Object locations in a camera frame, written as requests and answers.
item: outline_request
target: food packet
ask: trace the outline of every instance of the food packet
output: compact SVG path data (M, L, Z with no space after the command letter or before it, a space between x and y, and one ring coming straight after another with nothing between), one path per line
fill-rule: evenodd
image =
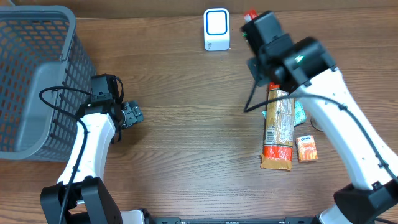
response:
M273 83L268 87L268 100L288 93ZM268 104L261 168L292 169L294 100L285 99Z
M267 111L264 110L262 111L262 115L264 116L264 119L267 119ZM303 104L301 104L299 101L295 100L294 101L294 126L298 126L307 120L307 115L305 115L304 107Z
M312 135L296 138L299 162L308 162L318 159L317 147Z

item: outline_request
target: wooden table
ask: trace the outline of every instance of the wooden table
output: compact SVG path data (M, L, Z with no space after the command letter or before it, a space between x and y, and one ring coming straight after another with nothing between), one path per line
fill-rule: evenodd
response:
M398 8L276 13L295 41L312 35L330 50L358 104L398 152ZM264 118L243 114L253 83L252 53L231 16L231 49L203 50L202 17L78 21L98 73L121 77L145 121L109 149L104 182L120 210L148 208L181 218L282 218L316 215L349 184L323 132L309 121L319 160L291 172L260 169ZM264 100L258 89L254 102ZM65 163L0 161L0 223L45 223L39 203ZM382 215L398 221L398 209Z

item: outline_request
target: small orange box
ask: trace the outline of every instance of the small orange box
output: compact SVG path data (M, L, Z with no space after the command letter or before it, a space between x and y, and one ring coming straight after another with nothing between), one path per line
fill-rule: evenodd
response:
M317 147L312 135L296 138L298 161L308 162L318 159Z

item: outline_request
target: plastic basket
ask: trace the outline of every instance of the plastic basket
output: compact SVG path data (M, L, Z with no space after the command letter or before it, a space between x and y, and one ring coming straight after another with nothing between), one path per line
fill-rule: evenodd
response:
M0 7L0 158L65 161L76 121L49 108L39 92L51 86L90 91L93 63L62 6ZM73 114L82 93L48 91L44 98Z

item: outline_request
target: white device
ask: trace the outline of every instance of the white device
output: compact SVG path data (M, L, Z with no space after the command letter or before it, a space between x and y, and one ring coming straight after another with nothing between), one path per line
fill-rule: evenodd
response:
M228 10L207 9L203 14L203 31L206 50L228 50L231 40Z

